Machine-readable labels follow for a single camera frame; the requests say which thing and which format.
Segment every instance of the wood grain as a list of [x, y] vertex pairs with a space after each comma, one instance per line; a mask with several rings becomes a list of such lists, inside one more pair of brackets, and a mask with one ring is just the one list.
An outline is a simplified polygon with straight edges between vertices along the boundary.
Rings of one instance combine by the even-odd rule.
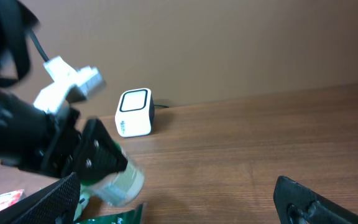
[[[358, 214], [358, 85], [162, 109], [138, 138], [101, 120], [146, 181], [128, 207], [92, 198], [83, 218], [147, 202], [147, 223], [279, 223], [280, 175]], [[0, 193], [53, 181], [0, 167]]]

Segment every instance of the white speaker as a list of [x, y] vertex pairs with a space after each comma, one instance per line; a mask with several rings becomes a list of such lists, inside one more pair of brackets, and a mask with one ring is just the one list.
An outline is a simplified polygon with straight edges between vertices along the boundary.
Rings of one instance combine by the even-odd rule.
[[124, 92], [118, 103], [116, 126], [124, 138], [150, 134], [154, 119], [154, 102], [148, 88]]

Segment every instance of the black cable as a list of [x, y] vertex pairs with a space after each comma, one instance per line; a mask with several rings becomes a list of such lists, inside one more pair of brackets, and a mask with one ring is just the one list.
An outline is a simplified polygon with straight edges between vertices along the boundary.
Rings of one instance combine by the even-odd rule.
[[165, 105], [154, 105], [154, 106], [160, 106], [162, 108], [169, 108], [169, 106], [165, 106]]
[[41, 55], [42, 59], [43, 59], [45, 62], [49, 61], [49, 58], [48, 58], [47, 54], [46, 54], [46, 53], [44, 52], [44, 50], [42, 49], [41, 44], [40, 44], [40, 42], [39, 42], [38, 39], [37, 39], [37, 36], [35, 36], [35, 33], [34, 33], [32, 30], [30, 30], [29, 36], [30, 36], [31, 40], [34, 42], [34, 45], [35, 45], [35, 47], [37, 48], [38, 53]]

